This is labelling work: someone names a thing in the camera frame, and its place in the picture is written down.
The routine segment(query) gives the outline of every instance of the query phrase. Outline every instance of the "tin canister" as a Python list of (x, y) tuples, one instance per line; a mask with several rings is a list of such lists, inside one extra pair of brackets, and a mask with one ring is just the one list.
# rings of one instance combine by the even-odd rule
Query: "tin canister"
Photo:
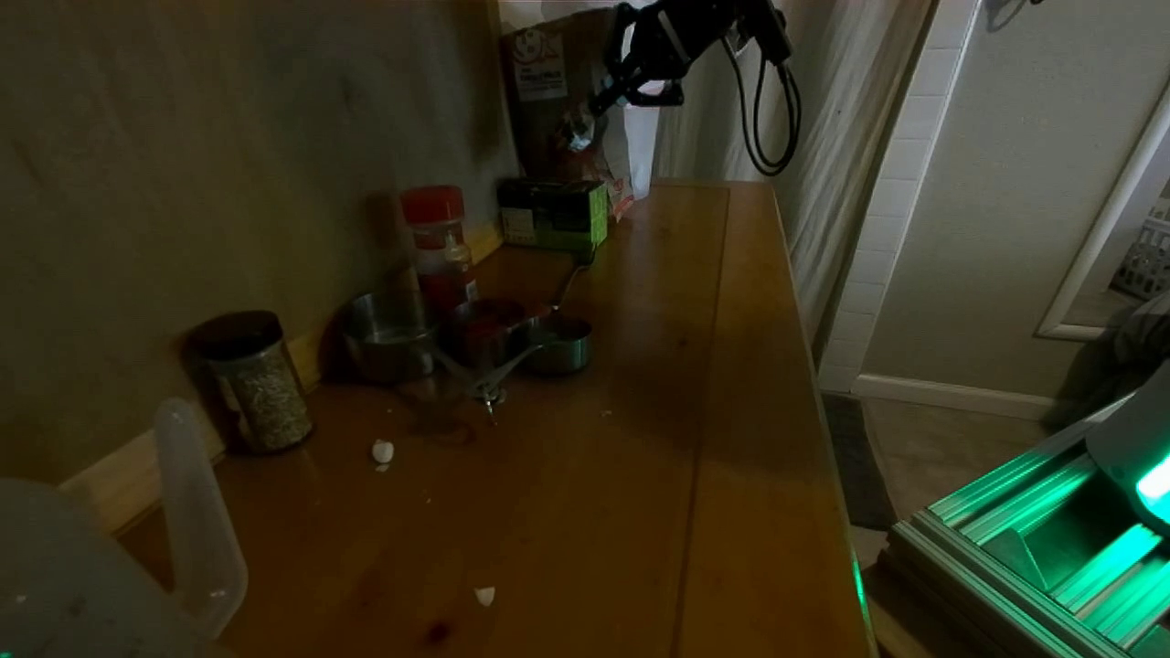
[(282, 323), (272, 311), (221, 316), (191, 334), (191, 350), (210, 372), (213, 406), (221, 406), (213, 418), (241, 451), (278, 455), (315, 433)]

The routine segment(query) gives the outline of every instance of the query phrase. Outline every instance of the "glass jar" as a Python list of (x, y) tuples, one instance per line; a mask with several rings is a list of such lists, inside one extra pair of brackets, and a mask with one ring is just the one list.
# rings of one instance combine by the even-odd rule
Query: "glass jar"
[(478, 295), (464, 245), (464, 194), (458, 188), (414, 188), (401, 194), (401, 216), (430, 318), (464, 318)]

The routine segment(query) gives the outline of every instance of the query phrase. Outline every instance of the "cable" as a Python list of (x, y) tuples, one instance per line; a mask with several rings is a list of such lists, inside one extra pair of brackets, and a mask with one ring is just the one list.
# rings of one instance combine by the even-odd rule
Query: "cable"
[(720, 45), (724, 45), (724, 56), (726, 56), (733, 73), (736, 73), (744, 148), (747, 148), (747, 155), (748, 155), (748, 162), (753, 162), (753, 167), (756, 167), (761, 177), (778, 177), (778, 173), (792, 162), (798, 144), (801, 144), (801, 88), (798, 88), (798, 78), (792, 78), (786, 65), (776, 65), (776, 78), (778, 78), (778, 88), (783, 88), (783, 103), (786, 103), (786, 132), (789, 132), (789, 136), (786, 136), (783, 155), (773, 162), (773, 156), (764, 155), (764, 139), (761, 139), (761, 99), (764, 99), (764, 65), (769, 65), (769, 58), (761, 58), (756, 92), (753, 92), (753, 110), (748, 110), (748, 106), (747, 106), (747, 83), (744, 83), (744, 71), (737, 71), (737, 62), (736, 62), (736, 53), (733, 53), (726, 39), (720, 39)]

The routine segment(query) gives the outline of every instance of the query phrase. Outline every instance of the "gray wall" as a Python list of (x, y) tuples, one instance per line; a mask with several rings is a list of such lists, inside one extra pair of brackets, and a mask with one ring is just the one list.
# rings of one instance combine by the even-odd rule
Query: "gray wall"
[(65, 478), (187, 393), (176, 340), (318, 330), (357, 201), (512, 173), (494, 0), (5, 0), (0, 477)]
[(863, 372), (1057, 395), (1077, 345), (1035, 330), (1166, 78), (1166, 0), (981, 31)]

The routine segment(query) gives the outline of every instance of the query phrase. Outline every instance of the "wooden countertop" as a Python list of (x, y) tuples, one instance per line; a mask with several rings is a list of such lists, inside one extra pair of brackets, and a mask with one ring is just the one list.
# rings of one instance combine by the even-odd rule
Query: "wooden countertop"
[[(490, 295), (566, 256), (506, 248)], [(239, 656), (872, 656), (843, 506), (769, 188), (663, 188), (577, 277), (592, 365), (514, 380), (473, 443), (324, 384), (318, 435), (229, 456), (250, 561)], [(396, 439), (390, 471), (368, 443)], [(160, 571), (159, 522), (127, 545)]]

